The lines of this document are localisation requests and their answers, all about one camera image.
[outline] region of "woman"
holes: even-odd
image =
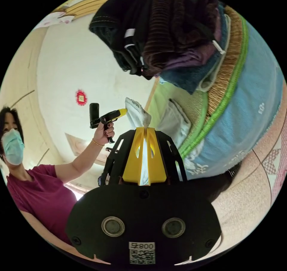
[[[95,162],[108,137],[113,137],[113,123],[104,130],[99,124],[87,148],[71,163],[39,165],[30,170],[23,166],[24,136],[16,109],[0,111],[0,158],[9,169],[7,188],[22,215],[46,241],[73,255],[91,260],[72,246],[65,226],[77,202],[64,186],[87,172]],[[105,263],[94,258],[96,262]]]

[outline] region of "surgical mask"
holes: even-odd
[[[21,164],[25,146],[20,133],[15,129],[11,129],[3,135],[2,144],[7,161],[15,166]]]

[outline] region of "hand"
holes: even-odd
[[[97,127],[94,134],[94,141],[99,145],[104,146],[109,142],[108,137],[114,137],[114,136],[115,136],[114,123],[109,123],[107,130],[104,130],[104,125],[102,123],[99,123],[99,126]]]

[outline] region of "purple towel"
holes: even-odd
[[[214,32],[214,38],[217,42],[219,42],[221,40],[221,21],[219,11],[218,9],[216,10],[218,12],[218,16],[216,19],[216,30]],[[215,53],[215,50],[216,48],[212,42],[193,49],[189,49],[185,53],[178,54],[178,57],[173,57],[170,59],[164,67],[163,71],[179,67],[205,65],[208,59]]]

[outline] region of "black hair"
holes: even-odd
[[[6,115],[6,113],[10,113],[10,114],[13,115],[15,123],[16,123],[17,128],[18,128],[18,132],[20,133],[22,141],[24,143],[24,135],[23,135],[23,130],[22,130],[22,126],[21,126],[21,123],[20,123],[20,119],[18,117],[18,112],[17,112],[17,110],[15,108],[11,109],[11,108],[6,107],[6,106],[4,106],[2,108],[2,110],[0,111],[0,139],[2,138],[2,136],[4,134],[5,115]],[[0,159],[2,159],[2,161],[4,161],[3,160],[3,154],[4,154],[4,150],[2,148],[2,145],[0,145]]]

